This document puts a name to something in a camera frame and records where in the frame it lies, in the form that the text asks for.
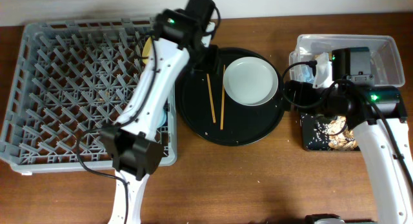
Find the yellow plastic bowl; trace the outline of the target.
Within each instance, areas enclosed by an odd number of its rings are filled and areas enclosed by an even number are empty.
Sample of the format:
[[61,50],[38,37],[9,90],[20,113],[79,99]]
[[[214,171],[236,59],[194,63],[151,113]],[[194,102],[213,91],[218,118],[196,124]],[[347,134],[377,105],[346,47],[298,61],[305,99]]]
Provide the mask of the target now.
[[143,58],[142,62],[143,62],[144,65],[146,65],[148,63],[148,58],[150,56],[151,49],[152,49],[152,38],[149,37],[146,40],[145,45],[144,45],[143,50],[142,50],[142,53],[141,53],[141,57]]

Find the blue plastic cup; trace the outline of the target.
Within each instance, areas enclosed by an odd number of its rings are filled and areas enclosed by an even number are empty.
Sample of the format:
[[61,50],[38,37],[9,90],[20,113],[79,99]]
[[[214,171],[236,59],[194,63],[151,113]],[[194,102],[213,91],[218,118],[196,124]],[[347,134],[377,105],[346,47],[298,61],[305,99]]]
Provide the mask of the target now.
[[161,110],[161,115],[159,118],[159,123],[157,125],[158,128],[162,127],[167,121],[168,113],[168,103],[165,103],[163,109]]

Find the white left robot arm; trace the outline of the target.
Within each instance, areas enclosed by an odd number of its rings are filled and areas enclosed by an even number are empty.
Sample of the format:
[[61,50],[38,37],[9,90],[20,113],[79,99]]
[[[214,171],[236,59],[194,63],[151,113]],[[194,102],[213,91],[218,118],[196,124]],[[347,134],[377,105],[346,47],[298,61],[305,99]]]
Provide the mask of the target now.
[[156,143],[164,105],[180,73],[202,60],[217,28],[209,14],[165,10],[156,16],[141,79],[114,124],[100,131],[117,181],[111,223],[140,223],[146,183],[164,154]]

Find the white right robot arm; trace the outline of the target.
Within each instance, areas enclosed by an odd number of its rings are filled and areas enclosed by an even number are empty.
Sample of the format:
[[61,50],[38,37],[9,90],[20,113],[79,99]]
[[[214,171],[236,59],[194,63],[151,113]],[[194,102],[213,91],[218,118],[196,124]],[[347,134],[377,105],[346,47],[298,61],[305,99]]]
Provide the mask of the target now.
[[367,47],[322,53],[305,65],[313,83],[282,79],[284,100],[306,114],[344,116],[367,167],[379,223],[412,223],[412,154],[400,91],[376,85]]

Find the black rectangular waste tray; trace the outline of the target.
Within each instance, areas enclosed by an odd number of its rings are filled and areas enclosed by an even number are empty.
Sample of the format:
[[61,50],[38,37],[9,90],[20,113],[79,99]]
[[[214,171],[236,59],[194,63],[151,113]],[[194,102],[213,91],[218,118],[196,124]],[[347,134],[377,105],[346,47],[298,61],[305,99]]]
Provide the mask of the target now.
[[[341,150],[332,150],[326,143],[322,143],[321,140],[317,139],[315,131],[315,120],[317,117],[322,115],[312,116],[310,114],[300,113],[300,125],[302,130],[303,138],[303,148],[309,151],[341,151]],[[351,151],[360,151],[359,147]]]

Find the clear plastic waste bin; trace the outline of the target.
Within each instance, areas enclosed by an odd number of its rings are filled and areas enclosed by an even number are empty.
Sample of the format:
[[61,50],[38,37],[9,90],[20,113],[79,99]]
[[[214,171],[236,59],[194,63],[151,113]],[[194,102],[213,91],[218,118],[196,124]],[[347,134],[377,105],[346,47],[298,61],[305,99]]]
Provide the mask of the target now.
[[377,86],[402,87],[405,75],[400,54],[390,36],[351,34],[301,34],[297,45],[289,55],[289,63],[310,61],[324,52],[341,48],[367,47],[370,50],[370,66]]

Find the grey plastic dishwasher rack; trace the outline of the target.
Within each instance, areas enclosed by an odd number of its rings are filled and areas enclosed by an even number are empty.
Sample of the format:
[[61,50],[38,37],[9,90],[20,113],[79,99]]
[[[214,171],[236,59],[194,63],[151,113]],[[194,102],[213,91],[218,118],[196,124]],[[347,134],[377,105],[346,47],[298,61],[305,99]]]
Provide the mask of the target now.
[[23,175],[109,170],[97,129],[125,109],[144,68],[151,17],[25,26],[1,129],[1,159]]

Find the wooden chopstick left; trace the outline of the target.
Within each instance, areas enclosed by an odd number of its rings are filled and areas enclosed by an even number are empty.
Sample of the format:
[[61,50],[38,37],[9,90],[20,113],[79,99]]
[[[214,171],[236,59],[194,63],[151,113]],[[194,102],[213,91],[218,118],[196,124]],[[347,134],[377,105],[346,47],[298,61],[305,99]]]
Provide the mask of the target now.
[[206,75],[206,80],[207,80],[207,86],[208,86],[208,96],[209,96],[209,100],[210,100],[210,109],[211,109],[211,113],[212,113],[212,122],[216,123],[214,99],[213,99],[213,96],[212,96],[212,87],[211,87],[211,84],[210,84],[210,75],[209,74]]

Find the wooden chopstick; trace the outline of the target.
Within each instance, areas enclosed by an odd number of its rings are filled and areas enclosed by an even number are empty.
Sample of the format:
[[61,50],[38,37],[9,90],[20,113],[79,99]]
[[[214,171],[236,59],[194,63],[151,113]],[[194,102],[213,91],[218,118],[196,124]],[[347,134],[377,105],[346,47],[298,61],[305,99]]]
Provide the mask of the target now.
[[213,96],[212,96],[212,87],[211,87],[211,84],[210,84],[210,75],[209,74],[206,75],[206,80],[207,80],[207,86],[208,86],[208,96],[209,96],[209,100],[210,100],[210,109],[211,109],[211,113],[212,113],[212,122],[216,123],[214,99],[213,99]]
[[223,65],[223,75],[222,75],[222,88],[221,88],[221,118],[220,118],[220,130],[224,129],[224,119],[225,119],[225,77],[226,65]]

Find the light grey plate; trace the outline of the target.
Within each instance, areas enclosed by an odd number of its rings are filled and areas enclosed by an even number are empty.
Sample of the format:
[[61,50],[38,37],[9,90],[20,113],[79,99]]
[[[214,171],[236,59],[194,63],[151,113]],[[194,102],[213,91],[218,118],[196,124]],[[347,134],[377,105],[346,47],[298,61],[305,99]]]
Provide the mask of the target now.
[[227,95],[244,106],[269,102],[278,91],[279,78],[275,68],[258,57],[241,57],[229,64],[223,75]]

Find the wooden chopstick right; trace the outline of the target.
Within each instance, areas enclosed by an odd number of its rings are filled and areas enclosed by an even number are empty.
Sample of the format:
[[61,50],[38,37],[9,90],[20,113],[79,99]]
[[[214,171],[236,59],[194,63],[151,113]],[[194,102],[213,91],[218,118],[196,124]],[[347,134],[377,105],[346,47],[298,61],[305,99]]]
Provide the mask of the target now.
[[220,118],[220,130],[224,129],[224,119],[225,119],[225,77],[226,65],[223,65],[223,75],[222,75],[222,88],[221,88],[221,118]]

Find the food scraps with rice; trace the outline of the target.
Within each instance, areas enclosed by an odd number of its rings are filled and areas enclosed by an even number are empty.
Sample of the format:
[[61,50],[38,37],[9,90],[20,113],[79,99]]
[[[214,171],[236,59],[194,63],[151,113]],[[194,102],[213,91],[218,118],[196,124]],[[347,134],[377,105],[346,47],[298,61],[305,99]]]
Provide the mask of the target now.
[[344,116],[317,117],[315,131],[317,139],[326,143],[332,150],[351,151],[358,147],[354,133],[348,129],[347,119]]

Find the round black serving tray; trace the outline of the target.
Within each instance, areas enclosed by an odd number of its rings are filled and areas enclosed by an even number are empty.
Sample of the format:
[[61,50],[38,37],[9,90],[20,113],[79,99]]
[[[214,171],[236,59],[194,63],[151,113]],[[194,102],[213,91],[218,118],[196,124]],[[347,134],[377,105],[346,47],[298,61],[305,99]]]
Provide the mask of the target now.
[[224,129],[220,130],[223,65],[241,57],[264,57],[243,48],[219,49],[217,73],[210,76],[216,123],[212,122],[207,75],[186,71],[176,82],[176,105],[185,123],[207,141],[224,146],[242,146],[266,137],[281,121],[281,93],[264,105],[243,106],[225,95]]

